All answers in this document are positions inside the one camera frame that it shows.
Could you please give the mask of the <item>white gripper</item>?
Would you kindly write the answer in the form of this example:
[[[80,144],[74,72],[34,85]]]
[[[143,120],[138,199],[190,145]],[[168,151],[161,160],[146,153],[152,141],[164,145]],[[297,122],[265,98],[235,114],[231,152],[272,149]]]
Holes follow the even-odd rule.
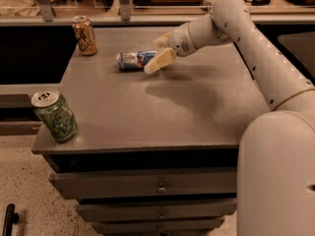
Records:
[[[190,35],[188,23],[156,38],[154,45],[160,48],[160,50],[145,65],[144,71],[146,74],[152,74],[172,64],[176,59],[176,55],[186,57],[197,51]]]

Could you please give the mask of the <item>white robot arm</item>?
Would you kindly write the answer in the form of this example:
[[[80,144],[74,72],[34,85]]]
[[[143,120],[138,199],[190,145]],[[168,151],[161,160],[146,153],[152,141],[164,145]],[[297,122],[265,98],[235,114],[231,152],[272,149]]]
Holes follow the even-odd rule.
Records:
[[[315,236],[315,88],[256,28],[244,0],[216,0],[210,14],[157,38],[145,71],[230,41],[270,108],[240,142],[237,235]]]

